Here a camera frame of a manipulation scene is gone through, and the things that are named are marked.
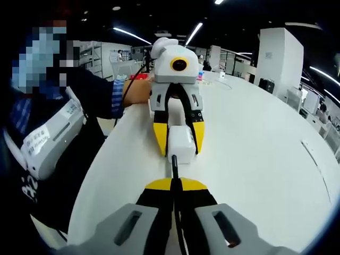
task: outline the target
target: white pillar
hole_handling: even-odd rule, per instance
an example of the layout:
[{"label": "white pillar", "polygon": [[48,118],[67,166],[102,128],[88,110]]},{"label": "white pillar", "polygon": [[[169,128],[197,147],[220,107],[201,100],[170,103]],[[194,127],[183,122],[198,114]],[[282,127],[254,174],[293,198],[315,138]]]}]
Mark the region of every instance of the white pillar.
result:
[{"label": "white pillar", "polygon": [[254,84],[260,79],[273,80],[273,95],[281,100],[287,89],[299,88],[303,66],[303,46],[285,28],[262,29]]},{"label": "white pillar", "polygon": [[212,45],[210,47],[210,57],[209,57],[209,63],[211,66],[212,71],[218,71],[219,70],[219,58],[221,55],[221,47]]}]

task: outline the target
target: white table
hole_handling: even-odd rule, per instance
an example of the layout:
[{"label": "white table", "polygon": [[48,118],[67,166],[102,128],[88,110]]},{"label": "white table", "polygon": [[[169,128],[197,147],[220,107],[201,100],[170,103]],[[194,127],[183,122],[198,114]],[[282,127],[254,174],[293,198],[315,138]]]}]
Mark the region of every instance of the white table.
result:
[{"label": "white table", "polygon": [[[322,137],[296,111],[242,79],[206,72],[200,83],[205,137],[201,154],[179,174],[205,184],[257,225],[271,245],[302,251],[323,228],[340,194],[340,168]],[[179,100],[171,99],[178,124]],[[322,177],[302,146],[307,140],[324,165]],[[134,105],[93,161],[74,205],[69,244],[88,240],[96,225],[144,187],[169,174],[152,129],[149,107]]]}]

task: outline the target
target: black cable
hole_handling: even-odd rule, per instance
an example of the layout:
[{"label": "black cable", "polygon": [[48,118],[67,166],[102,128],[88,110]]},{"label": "black cable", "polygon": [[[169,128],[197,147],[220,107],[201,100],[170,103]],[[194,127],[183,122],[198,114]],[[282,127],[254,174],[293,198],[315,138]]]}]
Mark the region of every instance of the black cable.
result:
[{"label": "black cable", "polygon": [[176,229],[177,229],[177,236],[178,242],[180,243],[181,254],[186,255],[186,249],[184,245],[184,238],[182,233],[182,226],[180,220],[180,211],[177,206],[177,200],[179,199],[180,190],[180,179],[179,179],[179,170],[177,165],[177,157],[173,155],[171,157],[172,160],[172,172],[173,172],[173,179],[174,179],[174,186],[175,186],[175,199],[174,199],[174,213],[175,213],[175,222],[176,222]]},{"label": "black cable", "polygon": [[[130,84],[128,85],[124,95],[123,95],[123,98],[122,98],[122,101],[121,101],[121,104],[119,105],[119,109],[123,107],[123,102],[124,102],[124,99],[126,97],[126,94],[128,93],[130,87],[131,87],[131,84],[133,83],[133,81],[136,79],[137,75],[142,71],[142,69],[145,67],[145,65],[142,65],[142,67],[138,70],[138,72],[134,75],[134,77],[132,78],[132,80],[130,81]],[[117,125],[117,122],[118,122],[118,119],[116,119],[115,121],[115,124],[113,127],[115,127]]]}]

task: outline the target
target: camera lens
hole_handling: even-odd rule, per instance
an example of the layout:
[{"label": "camera lens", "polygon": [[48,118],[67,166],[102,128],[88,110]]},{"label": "camera lens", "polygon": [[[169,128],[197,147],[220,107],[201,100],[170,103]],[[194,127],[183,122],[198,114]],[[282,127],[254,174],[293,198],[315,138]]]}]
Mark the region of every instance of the camera lens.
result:
[{"label": "camera lens", "polygon": [[175,71],[183,71],[184,69],[186,69],[186,61],[178,59],[172,63],[172,68]]}]

